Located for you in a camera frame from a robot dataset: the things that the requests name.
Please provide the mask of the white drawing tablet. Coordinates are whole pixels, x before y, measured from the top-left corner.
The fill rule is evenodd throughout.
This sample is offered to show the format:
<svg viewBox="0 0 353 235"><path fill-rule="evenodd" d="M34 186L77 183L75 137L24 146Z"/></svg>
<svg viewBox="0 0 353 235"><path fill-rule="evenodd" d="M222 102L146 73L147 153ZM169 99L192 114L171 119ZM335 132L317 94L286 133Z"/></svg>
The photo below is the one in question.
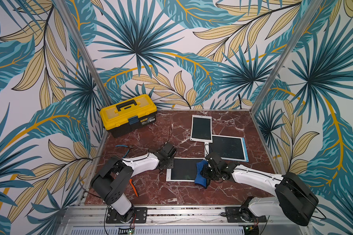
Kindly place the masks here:
<svg viewBox="0 0 353 235"><path fill-rule="evenodd" d="M192 115L190 140L212 143L212 117Z"/></svg>
<svg viewBox="0 0 353 235"><path fill-rule="evenodd" d="M197 176L197 163L203 158L174 158L174 167L167 169L166 182L194 182Z"/></svg>

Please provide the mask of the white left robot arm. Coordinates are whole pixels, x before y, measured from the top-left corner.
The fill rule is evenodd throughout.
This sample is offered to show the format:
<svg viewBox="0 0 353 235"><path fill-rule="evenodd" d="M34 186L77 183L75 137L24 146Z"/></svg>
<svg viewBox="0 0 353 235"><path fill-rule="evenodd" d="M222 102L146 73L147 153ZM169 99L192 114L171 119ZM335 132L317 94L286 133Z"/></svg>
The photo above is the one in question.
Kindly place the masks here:
<svg viewBox="0 0 353 235"><path fill-rule="evenodd" d="M108 205L111 212L122 223L133 221L135 209L125 195L133 176L150 170L174 167L177 149L171 143L155 151L134 158L111 157L91 180L91 188Z"/></svg>

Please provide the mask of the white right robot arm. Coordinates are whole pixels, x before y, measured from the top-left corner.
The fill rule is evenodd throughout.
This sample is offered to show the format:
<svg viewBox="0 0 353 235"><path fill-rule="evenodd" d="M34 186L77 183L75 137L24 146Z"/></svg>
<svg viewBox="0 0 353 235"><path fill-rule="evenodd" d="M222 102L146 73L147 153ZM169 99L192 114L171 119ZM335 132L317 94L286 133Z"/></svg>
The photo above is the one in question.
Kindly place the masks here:
<svg viewBox="0 0 353 235"><path fill-rule="evenodd" d="M217 153L208 154L196 164L196 184L207 188L211 181L245 184L271 197L249 196L238 208L229 208L224 215L229 222L255 222L263 216L283 216L299 226L307 226L318 206L316 195L298 175L266 173L241 164L227 163Z"/></svg>

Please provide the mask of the blue microfiber cloth black trim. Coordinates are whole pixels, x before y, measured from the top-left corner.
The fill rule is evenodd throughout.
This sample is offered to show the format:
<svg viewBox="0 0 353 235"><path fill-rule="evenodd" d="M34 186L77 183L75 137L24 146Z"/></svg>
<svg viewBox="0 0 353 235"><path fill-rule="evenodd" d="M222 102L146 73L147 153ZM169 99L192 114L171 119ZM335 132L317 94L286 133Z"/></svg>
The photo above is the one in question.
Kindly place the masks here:
<svg viewBox="0 0 353 235"><path fill-rule="evenodd" d="M201 160L200 162L196 163L197 174L194 183L203 187L204 189L207 189L209 185L208 179L202 175L205 166L208 166L208 162L206 160Z"/></svg>

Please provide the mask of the white drawing tablet front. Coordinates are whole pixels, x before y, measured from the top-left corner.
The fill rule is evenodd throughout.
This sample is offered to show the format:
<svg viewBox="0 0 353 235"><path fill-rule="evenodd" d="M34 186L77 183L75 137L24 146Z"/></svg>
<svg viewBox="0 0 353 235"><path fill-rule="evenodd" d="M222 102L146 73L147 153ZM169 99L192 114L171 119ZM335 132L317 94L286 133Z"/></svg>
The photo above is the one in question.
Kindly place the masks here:
<svg viewBox="0 0 353 235"><path fill-rule="evenodd" d="M212 143L212 117L192 115L190 140Z"/></svg>

